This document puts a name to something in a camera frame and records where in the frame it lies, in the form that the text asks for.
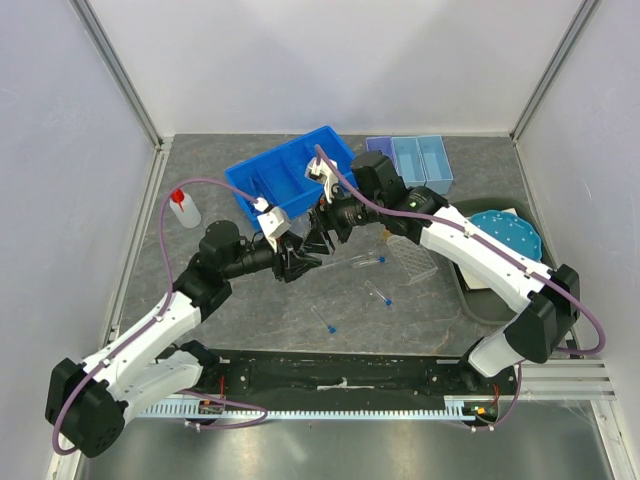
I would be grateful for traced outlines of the blue safety goggles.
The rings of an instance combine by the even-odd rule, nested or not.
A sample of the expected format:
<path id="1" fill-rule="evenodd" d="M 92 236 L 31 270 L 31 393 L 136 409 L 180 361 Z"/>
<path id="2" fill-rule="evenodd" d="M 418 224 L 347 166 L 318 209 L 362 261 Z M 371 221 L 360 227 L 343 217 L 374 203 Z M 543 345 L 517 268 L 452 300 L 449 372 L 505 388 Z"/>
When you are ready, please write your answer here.
<path id="1" fill-rule="evenodd" d="M 258 203 L 252 204 L 251 207 L 262 213 L 268 205 L 268 200 L 260 182 L 254 176 L 247 177 L 243 183 L 243 191 L 258 200 Z"/>

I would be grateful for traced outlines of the clear glass jar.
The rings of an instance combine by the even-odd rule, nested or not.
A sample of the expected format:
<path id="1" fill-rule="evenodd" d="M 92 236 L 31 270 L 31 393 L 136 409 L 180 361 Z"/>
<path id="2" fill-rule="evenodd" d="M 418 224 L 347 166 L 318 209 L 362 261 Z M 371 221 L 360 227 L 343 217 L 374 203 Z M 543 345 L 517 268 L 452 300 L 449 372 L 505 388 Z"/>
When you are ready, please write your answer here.
<path id="1" fill-rule="evenodd" d="M 307 216 L 300 216 L 290 221 L 289 231 L 302 239 L 305 239 L 311 228 Z"/>

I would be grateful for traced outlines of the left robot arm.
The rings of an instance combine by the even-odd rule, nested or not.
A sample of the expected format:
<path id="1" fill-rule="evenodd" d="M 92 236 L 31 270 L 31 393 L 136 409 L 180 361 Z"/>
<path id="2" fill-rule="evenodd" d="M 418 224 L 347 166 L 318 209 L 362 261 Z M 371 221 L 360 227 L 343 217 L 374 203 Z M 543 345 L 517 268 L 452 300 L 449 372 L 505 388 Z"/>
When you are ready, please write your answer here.
<path id="1" fill-rule="evenodd" d="M 242 236 L 229 220 L 210 224 L 198 252 L 168 292 L 113 343 L 80 362 L 69 358 L 51 372 L 45 418 L 59 455 L 105 452 L 139 413 L 189 388 L 208 393 L 219 382 L 217 357 L 191 341 L 170 356 L 159 355 L 211 316 L 232 293 L 231 280 L 269 270 L 291 282 L 321 265 L 332 244 L 320 233 L 290 231 L 257 241 Z"/>

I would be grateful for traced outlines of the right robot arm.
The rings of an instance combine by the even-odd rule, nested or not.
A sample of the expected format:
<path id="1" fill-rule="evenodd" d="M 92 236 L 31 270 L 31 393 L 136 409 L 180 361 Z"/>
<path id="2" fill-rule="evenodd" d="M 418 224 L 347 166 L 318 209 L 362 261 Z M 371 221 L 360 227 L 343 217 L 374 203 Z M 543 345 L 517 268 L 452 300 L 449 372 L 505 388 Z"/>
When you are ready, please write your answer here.
<path id="1" fill-rule="evenodd" d="M 466 353 L 458 381 L 477 394 L 505 368 L 529 361 L 546 363 L 579 317 L 580 279 L 566 264 L 552 268 L 516 252 L 475 226 L 445 198 L 426 187 L 408 188 L 391 160 L 369 151 L 355 159 L 352 184 L 322 148 L 306 176 L 324 187 L 311 212 L 312 230 L 334 232 L 346 242 L 356 226 L 379 223 L 469 271 L 513 312 L 514 317 L 481 338 Z"/>

